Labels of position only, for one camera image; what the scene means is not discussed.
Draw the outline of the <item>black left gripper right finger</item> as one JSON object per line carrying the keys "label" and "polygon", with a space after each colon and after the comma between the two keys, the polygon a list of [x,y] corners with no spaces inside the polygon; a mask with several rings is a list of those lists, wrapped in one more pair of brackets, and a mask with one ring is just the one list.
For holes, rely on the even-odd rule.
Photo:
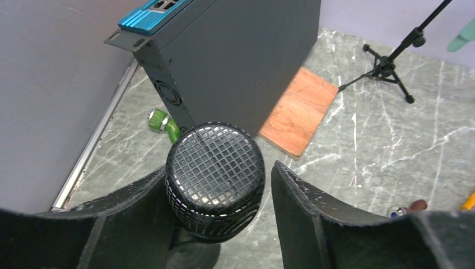
{"label": "black left gripper right finger", "polygon": [[271,191],[284,268],[473,268],[474,212],[390,218],[353,207],[280,161]]}

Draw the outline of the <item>black clip desk mic stand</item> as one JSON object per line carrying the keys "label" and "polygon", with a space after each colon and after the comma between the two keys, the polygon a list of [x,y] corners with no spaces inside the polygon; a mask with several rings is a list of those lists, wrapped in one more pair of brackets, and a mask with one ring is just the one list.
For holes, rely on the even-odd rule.
{"label": "black clip desk mic stand", "polygon": [[220,251],[221,244],[211,244],[184,228],[174,228],[165,268],[212,269]]}

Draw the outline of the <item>black microphone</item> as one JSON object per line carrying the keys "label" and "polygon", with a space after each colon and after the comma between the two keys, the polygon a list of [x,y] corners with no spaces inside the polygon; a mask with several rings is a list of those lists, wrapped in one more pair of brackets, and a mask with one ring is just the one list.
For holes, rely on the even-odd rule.
{"label": "black microphone", "polygon": [[209,122],[186,131],[165,164],[169,204],[184,229],[229,240],[258,213],[266,183],[260,148],[243,129]]}

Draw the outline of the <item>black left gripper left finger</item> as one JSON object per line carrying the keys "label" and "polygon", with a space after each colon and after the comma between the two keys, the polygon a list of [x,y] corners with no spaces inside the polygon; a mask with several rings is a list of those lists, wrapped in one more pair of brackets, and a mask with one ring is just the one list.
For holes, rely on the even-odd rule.
{"label": "black left gripper left finger", "polygon": [[165,268],[165,169],[68,211],[1,211],[2,268]]}

